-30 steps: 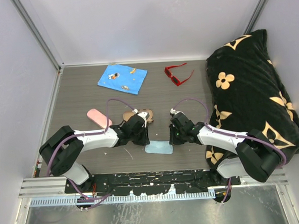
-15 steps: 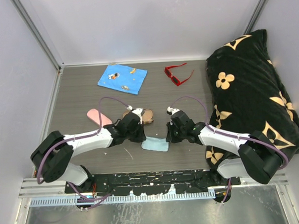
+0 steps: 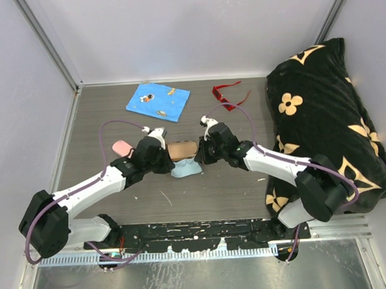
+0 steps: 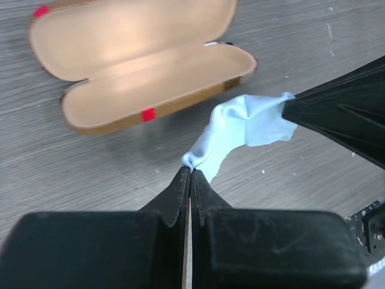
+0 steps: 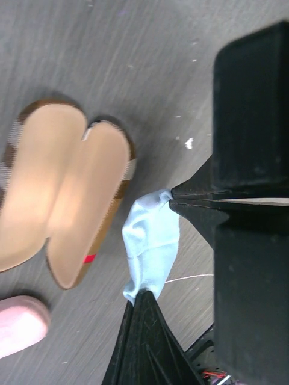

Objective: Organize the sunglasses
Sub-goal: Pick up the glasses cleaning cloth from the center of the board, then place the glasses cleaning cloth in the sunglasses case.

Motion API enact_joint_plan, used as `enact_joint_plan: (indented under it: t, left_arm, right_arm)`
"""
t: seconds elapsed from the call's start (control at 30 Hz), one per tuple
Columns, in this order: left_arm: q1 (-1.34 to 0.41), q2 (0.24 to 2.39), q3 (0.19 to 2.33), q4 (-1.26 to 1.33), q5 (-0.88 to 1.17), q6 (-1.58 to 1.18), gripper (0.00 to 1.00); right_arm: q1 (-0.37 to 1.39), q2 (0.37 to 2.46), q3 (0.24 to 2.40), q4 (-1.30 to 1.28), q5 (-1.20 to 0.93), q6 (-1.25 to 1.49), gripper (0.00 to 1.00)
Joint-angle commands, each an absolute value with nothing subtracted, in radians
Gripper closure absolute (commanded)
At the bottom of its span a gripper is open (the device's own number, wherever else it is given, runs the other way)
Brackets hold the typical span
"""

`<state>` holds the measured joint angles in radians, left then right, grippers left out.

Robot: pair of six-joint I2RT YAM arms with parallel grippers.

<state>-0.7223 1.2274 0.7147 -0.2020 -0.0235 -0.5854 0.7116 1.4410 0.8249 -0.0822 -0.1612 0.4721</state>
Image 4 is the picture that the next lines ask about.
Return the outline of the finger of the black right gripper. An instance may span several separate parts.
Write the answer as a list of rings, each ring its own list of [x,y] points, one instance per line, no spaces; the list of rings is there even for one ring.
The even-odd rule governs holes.
[[[299,93],[284,119],[316,131],[384,167],[384,57]]]
[[[384,168],[384,101],[332,106],[314,123],[340,145]]]

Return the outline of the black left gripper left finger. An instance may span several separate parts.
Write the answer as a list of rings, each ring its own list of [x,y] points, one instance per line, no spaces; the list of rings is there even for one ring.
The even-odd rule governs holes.
[[[33,212],[1,249],[2,288],[185,288],[190,171],[138,211]]]

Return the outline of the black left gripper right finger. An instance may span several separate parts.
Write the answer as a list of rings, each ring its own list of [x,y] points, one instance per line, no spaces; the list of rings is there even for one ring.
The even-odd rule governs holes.
[[[193,288],[362,288],[367,281],[335,213],[233,208],[199,170],[190,196]]]

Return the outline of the light blue cloth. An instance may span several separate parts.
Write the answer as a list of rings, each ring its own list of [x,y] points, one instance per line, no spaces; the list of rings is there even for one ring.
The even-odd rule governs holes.
[[[212,181],[232,150],[290,140],[297,125],[285,120],[282,112],[294,98],[289,92],[279,97],[241,95],[218,104],[200,137],[183,155],[182,164],[201,170]]]

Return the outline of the brown striped glasses case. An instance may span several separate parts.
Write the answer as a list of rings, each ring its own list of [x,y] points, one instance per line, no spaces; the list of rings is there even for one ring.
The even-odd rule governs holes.
[[[221,42],[237,1],[52,1],[33,12],[31,50],[72,85],[67,125],[100,135],[198,104],[249,78],[257,60]]]

